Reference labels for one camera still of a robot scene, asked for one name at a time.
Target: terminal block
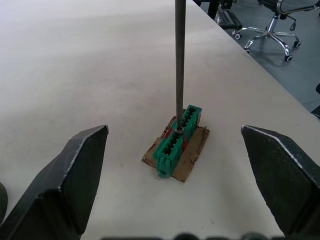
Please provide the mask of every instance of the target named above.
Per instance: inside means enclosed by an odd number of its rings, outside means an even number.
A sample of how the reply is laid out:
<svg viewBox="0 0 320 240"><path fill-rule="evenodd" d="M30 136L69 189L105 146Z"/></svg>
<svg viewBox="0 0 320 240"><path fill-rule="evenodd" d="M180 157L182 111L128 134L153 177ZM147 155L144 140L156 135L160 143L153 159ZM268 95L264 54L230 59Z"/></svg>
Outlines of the terminal block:
<svg viewBox="0 0 320 240"><path fill-rule="evenodd" d="M153 158L156 160L156 170L160 178L167 178L172 175L200 121L201 111L200 107L189 105L182 116L183 134L175 132L177 120L165 133L153 153Z"/></svg>

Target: cardboard piece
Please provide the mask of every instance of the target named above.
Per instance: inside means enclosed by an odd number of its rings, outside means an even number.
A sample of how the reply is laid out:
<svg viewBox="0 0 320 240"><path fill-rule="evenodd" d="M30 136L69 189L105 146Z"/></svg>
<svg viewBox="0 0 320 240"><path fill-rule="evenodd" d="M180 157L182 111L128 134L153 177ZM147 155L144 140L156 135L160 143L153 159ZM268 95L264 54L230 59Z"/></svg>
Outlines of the cardboard piece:
<svg viewBox="0 0 320 240"><path fill-rule="evenodd" d="M156 160L152 157L152 155L175 120L176 116L171 119L161 136L157 137L152 146L143 156L142 161L144 163L156 168ZM210 131L207 129L207 127L196 127L186 149L182 153L181 158L172 173L172 177L183 183L187 180L191 170L194 168L195 162L197 161L202 148L205 145L209 133Z"/></svg>

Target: gray floor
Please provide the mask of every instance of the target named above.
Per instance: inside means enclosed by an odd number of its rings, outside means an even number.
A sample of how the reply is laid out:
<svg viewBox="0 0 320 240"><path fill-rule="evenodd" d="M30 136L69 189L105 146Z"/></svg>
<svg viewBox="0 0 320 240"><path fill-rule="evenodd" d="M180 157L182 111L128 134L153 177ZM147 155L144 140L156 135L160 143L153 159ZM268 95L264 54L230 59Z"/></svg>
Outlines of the gray floor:
<svg viewBox="0 0 320 240"><path fill-rule="evenodd" d="M316 0L305 0L306 5L313 5ZM258 5L256 0L237 0L231 9L245 27L265 29L274 13ZM255 42L251 47L251 56L265 68L293 97L295 97L308 111L320 105L320 94L316 86L320 83L320 11L296 12L291 16L296 19L294 33L302 42L300 48L293 48L293 60L284 62L283 48L271 39ZM290 33L290 26L294 21L287 18L279 20L275 30ZM258 35L252 31L243 31L242 39L235 40L244 46L250 38ZM295 40L291 37L282 39L292 47Z"/></svg>

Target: green terminal block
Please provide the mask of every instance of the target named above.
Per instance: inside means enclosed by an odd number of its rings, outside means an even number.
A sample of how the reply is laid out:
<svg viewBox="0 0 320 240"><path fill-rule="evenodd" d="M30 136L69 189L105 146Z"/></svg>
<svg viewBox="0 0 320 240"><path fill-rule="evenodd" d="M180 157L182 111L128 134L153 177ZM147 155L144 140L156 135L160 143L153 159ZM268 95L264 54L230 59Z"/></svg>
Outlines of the green terminal block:
<svg viewBox="0 0 320 240"><path fill-rule="evenodd" d="M168 178L172 175L183 151L195 132L201 111L200 107L189 105L182 115L183 134L179 135L175 132L177 120L173 122L165 133L152 155L156 160L156 170L160 178Z"/></svg>

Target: tabletop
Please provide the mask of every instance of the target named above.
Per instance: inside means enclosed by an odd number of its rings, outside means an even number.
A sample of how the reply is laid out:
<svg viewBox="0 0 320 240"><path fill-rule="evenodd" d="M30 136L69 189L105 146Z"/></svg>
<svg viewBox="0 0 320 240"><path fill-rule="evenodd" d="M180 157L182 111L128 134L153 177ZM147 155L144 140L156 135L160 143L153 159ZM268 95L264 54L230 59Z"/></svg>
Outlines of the tabletop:
<svg viewBox="0 0 320 240"><path fill-rule="evenodd" d="M2 0L0 19L8 213L70 137L107 124L81 239L282 234L256 185L241 126L289 136L319 164L319 122L191 0L184 107L202 108L210 135L185 183L160 179L141 162L175 114L173 0Z"/></svg>

